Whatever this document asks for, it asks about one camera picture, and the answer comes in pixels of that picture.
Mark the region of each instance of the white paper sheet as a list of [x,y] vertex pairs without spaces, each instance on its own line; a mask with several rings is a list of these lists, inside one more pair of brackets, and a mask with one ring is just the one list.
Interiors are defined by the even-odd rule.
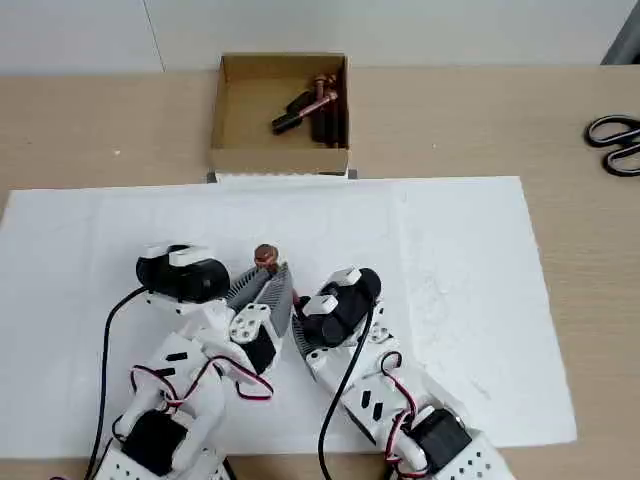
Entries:
[[[0,409],[0,456],[88,454],[104,318],[136,287],[142,245],[167,239],[212,246],[232,274],[250,266],[256,244],[275,243],[303,293],[333,270],[370,266],[383,279],[399,336],[407,345],[413,339],[417,357],[495,443],[575,438],[517,179],[200,185],[12,194],[0,230],[0,382],[12,392]],[[501,259],[509,265],[498,268]],[[176,326],[141,302],[116,319],[108,424],[130,401],[128,367]],[[271,402],[229,397],[221,446],[229,453],[314,452],[329,397],[291,339],[268,376],[276,388]],[[336,416],[329,451],[372,448],[346,416]]]

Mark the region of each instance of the scissors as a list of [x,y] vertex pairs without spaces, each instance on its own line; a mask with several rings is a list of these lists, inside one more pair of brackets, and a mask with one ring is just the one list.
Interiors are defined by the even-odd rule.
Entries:
[[[606,137],[597,137],[596,130],[603,125],[618,125],[621,131]],[[640,153],[640,119],[627,115],[607,115],[591,122],[584,131],[585,141],[592,147],[602,148],[617,145],[620,148],[607,153],[602,159],[602,167],[611,175],[636,177],[640,175],[640,162],[625,167],[621,160]]]

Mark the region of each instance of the cardboard box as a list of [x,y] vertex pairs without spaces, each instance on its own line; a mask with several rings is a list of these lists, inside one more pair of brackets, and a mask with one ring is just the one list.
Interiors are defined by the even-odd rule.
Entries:
[[[347,59],[341,54],[226,54],[222,56],[211,161],[220,173],[344,175],[349,154]],[[271,121],[312,88],[319,74],[336,74],[342,142],[328,148],[311,139],[311,122],[282,135]]]

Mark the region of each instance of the white plastic part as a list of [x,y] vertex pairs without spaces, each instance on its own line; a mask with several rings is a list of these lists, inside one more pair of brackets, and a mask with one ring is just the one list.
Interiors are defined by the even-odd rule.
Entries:
[[271,309],[268,305],[250,303],[236,315],[229,325],[229,338],[244,345],[258,337],[260,327],[269,323]]
[[333,272],[325,285],[329,283],[337,283],[340,287],[350,287],[351,285],[355,285],[356,282],[360,280],[361,276],[362,274],[359,269],[355,267],[346,268],[344,270]]
[[134,462],[115,445],[111,445],[102,460],[95,480],[160,480],[162,477],[151,473]]
[[142,258],[157,258],[157,257],[161,257],[162,255],[167,253],[167,251],[169,250],[169,247],[171,245],[174,245],[174,244],[175,244],[174,242],[150,243],[149,245],[145,245],[144,251],[142,252],[142,255],[140,255],[140,256]]
[[302,309],[305,316],[326,315],[338,306],[338,299],[333,295],[316,295],[311,297]]
[[208,247],[189,247],[169,254],[169,265],[186,267],[193,263],[213,258],[213,252]]
[[[174,360],[172,355],[185,354],[186,358]],[[207,357],[201,351],[201,344],[171,333],[162,346],[146,362],[153,370],[172,368],[175,373],[165,377],[176,390],[179,398],[185,397],[189,387]],[[162,391],[166,387],[155,377],[138,372],[136,376],[138,390],[133,402],[123,413],[116,425],[116,432],[128,435],[138,419],[147,411],[159,406],[162,402]],[[224,388],[218,373],[213,367],[200,378],[197,388],[189,395],[180,409],[193,418],[186,436],[173,455],[174,470],[184,471],[193,465],[201,451],[207,436],[222,421],[224,414]]]
[[484,433],[471,430],[473,440],[435,474],[434,480],[515,480],[504,458]]
[[[343,272],[336,272],[334,276],[342,278],[345,276]],[[373,323],[366,343],[341,398],[341,403],[382,450],[386,446],[394,419],[399,413],[409,408],[407,398],[380,368],[380,363],[387,353],[403,353],[398,339],[385,325],[383,313],[384,308],[379,303],[374,308]],[[316,381],[331,394],[338,389],[356,350],[364,325],[363,319],[354,334],[342,345],[335,348],[316,349],[306,356],[307,364]],[[423,367],[413,364],[410,355],[404,355],[401,365],[397,365],[397,355],[389,355],[387,358],[388,360],[385,361],[387,372],[411,394],[416,405],[417,414],[412,423],[413,427],[436,409],[447,409],[455,415],[462,428],[465,428],[464,425],[469,420],[462,404],[429,376]],[[473,429],[467,429],[467,433],[473,438],[472,443],[433,478],[436,480],[512,480],[513,476],[504,459],[489,444],[484,434]],[[400,467],[407,473],[421,472],[428,467],[425,452],[401,430],[396,433],[392,453],[401,458]]]
[[215,449],[203,448],[192,468],[159,477],[112,444],[96,472],[95,480],[231,480],[223,462],[224,458]]

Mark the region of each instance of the wooden table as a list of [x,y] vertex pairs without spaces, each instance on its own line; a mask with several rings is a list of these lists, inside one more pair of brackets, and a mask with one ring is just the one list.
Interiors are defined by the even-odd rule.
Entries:
[[[203,181],[215,79],[0,78],[0,195]],[[350,82],[361,177],[522,177],[579,439],[505,450],[513,472],[640,478],[640,179],[605,174],[602,152],[581,140],[598,115],[640,114],[640,68],[354,69]],[[313,455],[232,464],[240,479],[320,478]],[[5,460],[0,479],[78,479],[83,466]],[[367,455],[333,456],[330,468],[336,480],[382,471],[380,456]]]

